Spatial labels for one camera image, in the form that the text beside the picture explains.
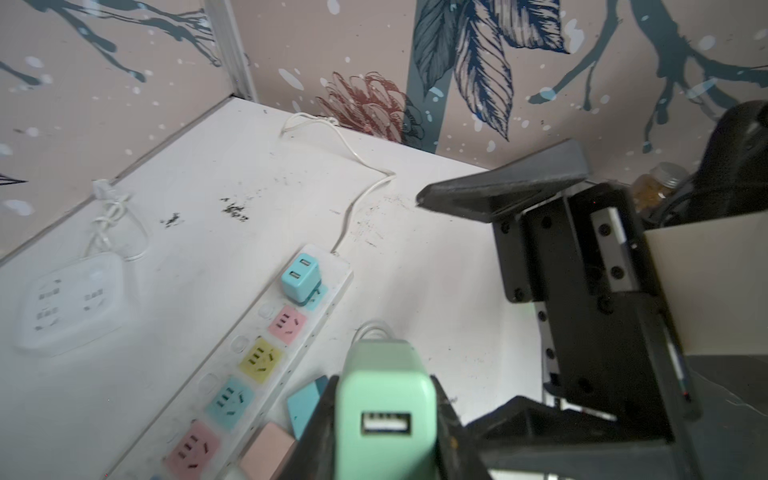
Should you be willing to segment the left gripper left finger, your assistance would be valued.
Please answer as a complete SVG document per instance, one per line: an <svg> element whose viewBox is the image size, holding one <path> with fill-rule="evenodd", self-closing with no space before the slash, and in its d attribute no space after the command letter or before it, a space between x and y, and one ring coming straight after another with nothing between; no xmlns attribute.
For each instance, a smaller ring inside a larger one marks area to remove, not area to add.
<svg viewBox="0 0 768 480"><path fill-rule="evenodd" d="M334 478L334 418L338 376L328 379L311 420L301 438L296 440L279 479Z"/></svg>

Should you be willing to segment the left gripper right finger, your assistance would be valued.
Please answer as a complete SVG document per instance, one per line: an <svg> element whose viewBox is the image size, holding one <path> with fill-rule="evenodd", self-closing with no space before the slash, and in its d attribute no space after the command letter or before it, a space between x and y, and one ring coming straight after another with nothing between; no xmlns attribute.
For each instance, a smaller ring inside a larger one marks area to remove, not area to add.
<svg viewBox="0 0 768 480"><path fill-rule="evenodd" d="M436 376L431 376L437 397L436 465L442 480L491 480L474 440L461 423Z"/></svg>

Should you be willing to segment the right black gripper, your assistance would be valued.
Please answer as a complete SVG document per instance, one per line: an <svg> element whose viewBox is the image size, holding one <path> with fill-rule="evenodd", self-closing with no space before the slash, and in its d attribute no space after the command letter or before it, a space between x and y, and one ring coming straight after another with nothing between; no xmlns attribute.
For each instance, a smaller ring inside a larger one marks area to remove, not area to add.
<svg viewBox="0 0 768 480"><path fill-rule="evenodd" d="M603 183L535 206L590 175L568 139L416 196L420 208L493 223L505 294L535 310L544 389L567 403L518 396L468 432L490 469L698 479L688 426L701 411L628 191Z"/></svg>

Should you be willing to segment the green plug adapter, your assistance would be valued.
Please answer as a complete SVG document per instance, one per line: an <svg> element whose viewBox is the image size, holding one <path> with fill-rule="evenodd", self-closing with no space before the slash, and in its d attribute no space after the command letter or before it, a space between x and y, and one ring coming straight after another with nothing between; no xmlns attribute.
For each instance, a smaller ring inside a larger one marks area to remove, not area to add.
<svg viewBox="0 0 768 480"><path fill-rule="evenodd" d="M360 340L336 387L336 479L433 479L437 394L414 347Z"/></svg>

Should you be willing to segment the white colourful power strip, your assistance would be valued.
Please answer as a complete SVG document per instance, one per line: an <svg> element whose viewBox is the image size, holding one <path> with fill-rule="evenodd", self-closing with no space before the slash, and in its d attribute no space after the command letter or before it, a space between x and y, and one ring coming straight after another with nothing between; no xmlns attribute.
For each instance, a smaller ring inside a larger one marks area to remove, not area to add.
<svg viewBox="0 0 768 480"><path fill-rule="evenodd" d="M256 433L352 283L351 265L307 244L318 290L303 305L272 282L107 473L109 479L221 479Z"/></svg>

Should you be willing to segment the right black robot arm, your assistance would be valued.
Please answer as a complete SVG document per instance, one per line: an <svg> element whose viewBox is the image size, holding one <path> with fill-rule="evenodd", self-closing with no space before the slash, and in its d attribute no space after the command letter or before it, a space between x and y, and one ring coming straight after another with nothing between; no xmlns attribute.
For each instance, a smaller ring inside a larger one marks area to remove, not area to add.
<svg viewBox="0 0 768 480"><path fill-rule="evenodd" d="M767 105L729 109L649 214L566 140L433 183L426 210L492 226L504 292L535 309L546 404L463 424L437 406L437 475L767 475Z"/></svg>

